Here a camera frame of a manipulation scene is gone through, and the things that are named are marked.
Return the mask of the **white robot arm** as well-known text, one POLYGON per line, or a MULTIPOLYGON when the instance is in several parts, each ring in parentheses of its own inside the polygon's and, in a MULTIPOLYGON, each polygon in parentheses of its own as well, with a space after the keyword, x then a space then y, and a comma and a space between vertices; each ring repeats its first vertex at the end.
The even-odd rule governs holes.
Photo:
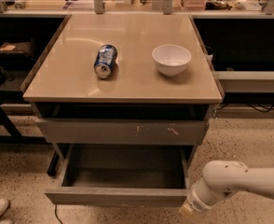
POLYGON ((187 191, 180 213, 185 217, 204 213, 239 191, 274 200, 274 168, 249 168, 240 161, 209 161, 202 177, 187 191))

